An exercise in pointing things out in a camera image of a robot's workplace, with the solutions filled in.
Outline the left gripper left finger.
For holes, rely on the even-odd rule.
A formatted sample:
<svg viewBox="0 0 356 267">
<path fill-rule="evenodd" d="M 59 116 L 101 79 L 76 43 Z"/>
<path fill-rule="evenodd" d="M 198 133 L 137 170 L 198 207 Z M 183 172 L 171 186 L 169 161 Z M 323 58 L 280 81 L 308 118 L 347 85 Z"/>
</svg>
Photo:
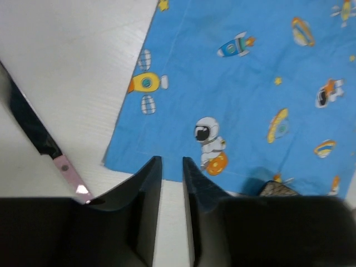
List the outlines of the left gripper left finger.
<svg viewBox="0 0 356 267">
<path fill-rule="evenodd" d="M 80 204 L 67 197 L 1 199 L 2 266 L 152 266 L 162 159 Z"/>
</svg>

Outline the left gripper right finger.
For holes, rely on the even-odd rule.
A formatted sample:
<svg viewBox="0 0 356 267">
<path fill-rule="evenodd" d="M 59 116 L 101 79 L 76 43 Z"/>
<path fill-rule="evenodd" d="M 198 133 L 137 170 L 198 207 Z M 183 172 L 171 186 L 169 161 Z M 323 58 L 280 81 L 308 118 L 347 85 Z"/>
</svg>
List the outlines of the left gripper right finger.
<svg viewBox="0 0 356 267">
<path fill-rule="evenodd" d="M 331 196 L 232 196 L 184 157 L 191 266 L 354 266 L 355 220 Z"/>
</svg>

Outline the blue space-print cloth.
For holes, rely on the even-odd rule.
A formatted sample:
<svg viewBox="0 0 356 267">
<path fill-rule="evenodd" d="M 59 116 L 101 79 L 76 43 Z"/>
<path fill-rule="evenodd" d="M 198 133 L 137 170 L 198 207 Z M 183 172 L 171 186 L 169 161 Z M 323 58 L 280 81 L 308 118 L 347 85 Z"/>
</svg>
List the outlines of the blue space-print cloth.
<svg viewBox="0 0 356 267">
<path fill-rule="evenodd" d="M 159 1 L 104 165 L 161 156 L 226 191 L 346 197 L 355 172 L 354 1 Z"/>
</svg>

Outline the black floral square plate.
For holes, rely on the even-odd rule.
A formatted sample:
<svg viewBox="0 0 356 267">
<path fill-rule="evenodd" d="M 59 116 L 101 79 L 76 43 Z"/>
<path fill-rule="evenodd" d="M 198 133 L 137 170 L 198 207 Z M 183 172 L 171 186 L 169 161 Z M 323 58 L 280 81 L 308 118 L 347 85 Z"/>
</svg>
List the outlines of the black floral square plate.
<svg viewBox="0 0 356 267">
<path fill-rule="evenodd" d="M 289 188 L 288 186 L 276 181 L 268 181 L 259 192 L 259 196 L 297 196 L 297 195 L 299 195 L 299 193 Z"/>
</svg>

